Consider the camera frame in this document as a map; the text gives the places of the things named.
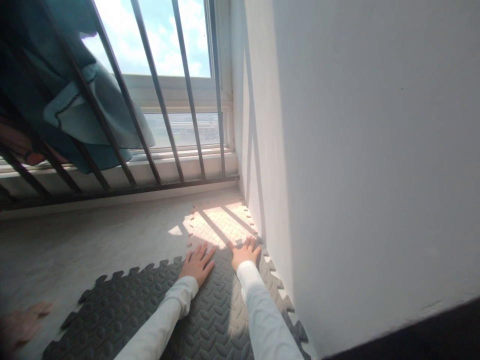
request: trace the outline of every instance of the sky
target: sky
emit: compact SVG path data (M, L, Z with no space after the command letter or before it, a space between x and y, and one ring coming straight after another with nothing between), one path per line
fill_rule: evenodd
M171 0L139 0L148 41L159 76L184 76ZM130 0L95 0L123 74L150 75ZM203 0L178 0L190 76L209 78L210 60ZM111 71L98 35L83 42Z

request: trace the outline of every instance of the white wall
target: white wall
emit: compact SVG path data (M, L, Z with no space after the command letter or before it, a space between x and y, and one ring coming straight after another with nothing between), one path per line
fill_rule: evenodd
M480 295L480 1L231 21L240 187L318 355Z

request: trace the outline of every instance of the white sleeve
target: white sleeve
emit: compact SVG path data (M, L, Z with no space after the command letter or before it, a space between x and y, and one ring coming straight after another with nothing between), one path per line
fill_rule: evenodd
M159 360L177 321L190 311L190 301L199 292L192 276L185 276L165 294L152 316L136 332L114 360Z
M236 270L248 310L250 342L256 360L304 360L292 334L252 261Z

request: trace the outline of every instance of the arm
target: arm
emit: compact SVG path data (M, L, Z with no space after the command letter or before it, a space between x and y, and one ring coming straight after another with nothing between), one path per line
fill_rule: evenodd
M297 343L257 270L255 264L260 248L254 248L255 239L248 238L243 248L232 249L232 266L236 270L248 310L253 356L258 360L303 360Z
M114 360L159 360L172 336L177 321L188 315L190 302L199 292L215 262L209 260L214 247L205 257L207 243L190 251L176 283L168 290L160 306L136 332Z
M177 321L187 316L190 301L199 292L197 280L185 276L177 280L160 306L125 345L115 360L159 360Z

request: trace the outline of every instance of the interlocking foam tile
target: interlocking foam tile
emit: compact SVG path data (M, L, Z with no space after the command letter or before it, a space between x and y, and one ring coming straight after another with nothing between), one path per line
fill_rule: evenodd
M231 201L224 204L197 205L192 212L197 214L192 214L191 221L197 216L201 221L193 224L190 239L195 242L208 240L223 248L213 256L215 267L193 299L188 316L177 323L162 359L253 359L247 306L230 264L232 252L224 245L237 237L245 239L256 230L245 226L249 223L243 220L250 216L244 211L245 206ZM275 268L271 261L265 261L267 255L262 248L260 275L303 357L310 359L301 347L301 342L308 341L305 331L300 322L292 324L288 315L294 311L292 303L288 296L284 299L280 296L279 289L283 285L271 274ZM105 281L106 275L101 276L95 287L81 296L82 308L67 317L61 326L66 329L64 335L60 341L52 341L47 346L43 358L113 359L157 309L175 283L181 267L182 258L177 257L172 264L168 264L168 260L161 261L157 268L154 264L140 272L139 268L133 268L126 276L122 276L123 271L116 272L108 281Z

